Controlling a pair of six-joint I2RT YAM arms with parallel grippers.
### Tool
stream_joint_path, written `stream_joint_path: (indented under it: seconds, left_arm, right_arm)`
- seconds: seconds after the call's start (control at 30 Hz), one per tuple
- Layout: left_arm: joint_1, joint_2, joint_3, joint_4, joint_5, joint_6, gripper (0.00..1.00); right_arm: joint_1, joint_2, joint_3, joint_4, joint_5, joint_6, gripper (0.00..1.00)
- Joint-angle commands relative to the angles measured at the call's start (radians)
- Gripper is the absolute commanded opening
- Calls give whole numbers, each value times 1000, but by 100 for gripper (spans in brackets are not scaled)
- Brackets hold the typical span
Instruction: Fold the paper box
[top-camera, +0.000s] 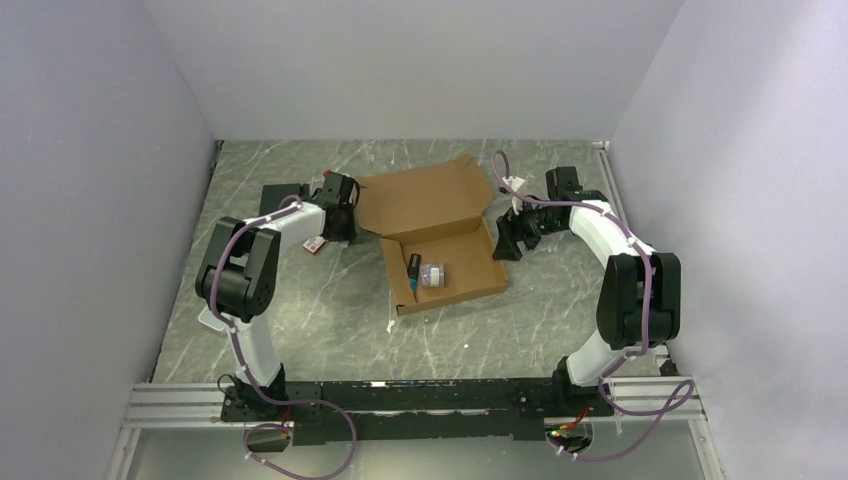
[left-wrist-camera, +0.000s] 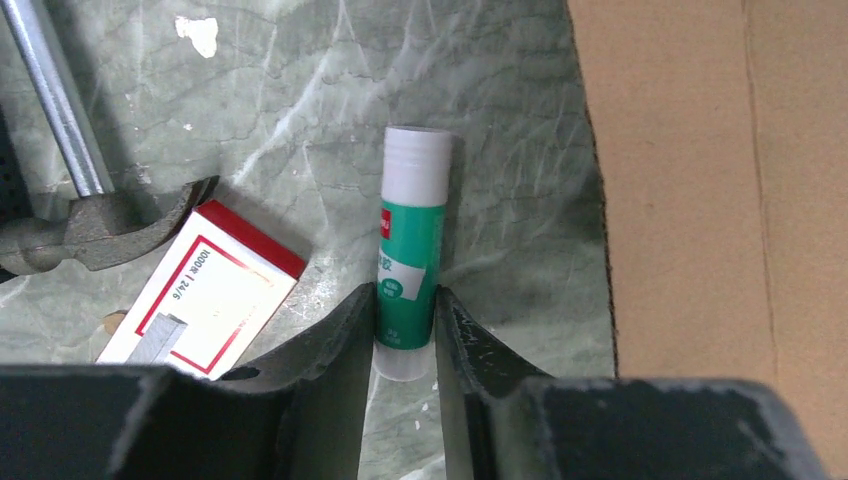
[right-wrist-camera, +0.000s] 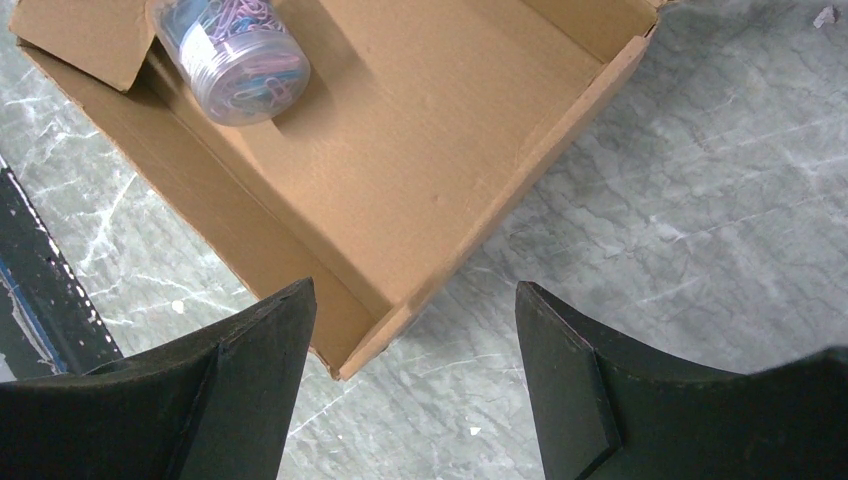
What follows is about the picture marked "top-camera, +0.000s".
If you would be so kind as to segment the brown cardboard box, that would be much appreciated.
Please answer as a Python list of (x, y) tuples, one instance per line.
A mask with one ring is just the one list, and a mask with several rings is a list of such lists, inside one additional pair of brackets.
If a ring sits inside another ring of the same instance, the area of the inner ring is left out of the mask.
[[(471, 154), (357, 181), (357, 221), (380, 237), (398, 315), (506, 290), (506, 269), (492, 257), (495, 241), (483, 217), (494, 191)], [(414, 254), (422, 265), (443, 265), (443, 286), (411, 286), (407, 267)]]

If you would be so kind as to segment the blue capped glue stick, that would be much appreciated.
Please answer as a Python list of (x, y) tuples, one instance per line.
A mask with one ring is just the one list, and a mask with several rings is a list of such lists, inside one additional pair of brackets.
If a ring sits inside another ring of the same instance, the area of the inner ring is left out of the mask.
[(413, 253), (410, 255), (409, 262), (407, 264), (407, 277), (409, 280), (410, 289), (413, 294), (417, 292), (418, 289), (418, 280), (421, 269), (421, 260), (422, 257), (420, 254)]

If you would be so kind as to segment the clear plastic jar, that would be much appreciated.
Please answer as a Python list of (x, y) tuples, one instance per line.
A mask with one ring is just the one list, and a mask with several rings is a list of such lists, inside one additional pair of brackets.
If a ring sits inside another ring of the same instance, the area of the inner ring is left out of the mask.
[(420, 266), (419, 285), (426, 288), (444, 288), (446, 271), (443, 263), (426, 263)]

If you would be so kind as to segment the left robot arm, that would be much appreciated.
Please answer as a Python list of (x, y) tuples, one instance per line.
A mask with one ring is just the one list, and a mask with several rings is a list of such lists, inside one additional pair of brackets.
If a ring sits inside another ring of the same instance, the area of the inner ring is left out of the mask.
[(328, 171), (316, 190), (299, 183), (266, 185), (257, 216), (224, 216), (214, 225), (194, 284), (205, 303), (198, 319), (228, 337), (236, 388), (261, 419), (279, 417), (288, 402), (285, 369), (267, 318), (279, 256), (310, 239), (354, 240), (360, 193), (353, 177)]

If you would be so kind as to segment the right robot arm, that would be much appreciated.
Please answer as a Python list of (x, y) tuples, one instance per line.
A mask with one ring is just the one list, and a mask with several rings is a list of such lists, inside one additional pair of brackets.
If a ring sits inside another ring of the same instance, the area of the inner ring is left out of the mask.
[(613, 212), (607, 197), (579, 183), (573, 167), (545, 175), (548, 197), (519, 192), (523, 179), (506, 174), (500, 190), (513, 202), (496, 226), (493, 257), (518, 261), (544, 236), (570, 232), (582, 240), (604, 268), (595, 313), (595, 330), (552, 375), (551, 401), (557, 411), (574, 415), (590, 399), (589, 388), (622, 361), (675, 339), (680, 331), (679, 258), (640, 240)]

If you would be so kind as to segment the small red white box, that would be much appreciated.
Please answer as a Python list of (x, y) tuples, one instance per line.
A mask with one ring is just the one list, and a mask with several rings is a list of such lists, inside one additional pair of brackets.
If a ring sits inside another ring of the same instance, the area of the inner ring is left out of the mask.
[(312, 255), (317, 255), (326, 245), (328, 241), (321, 236), (313, 236), (308, 238), (302, 244), (303, 248)]

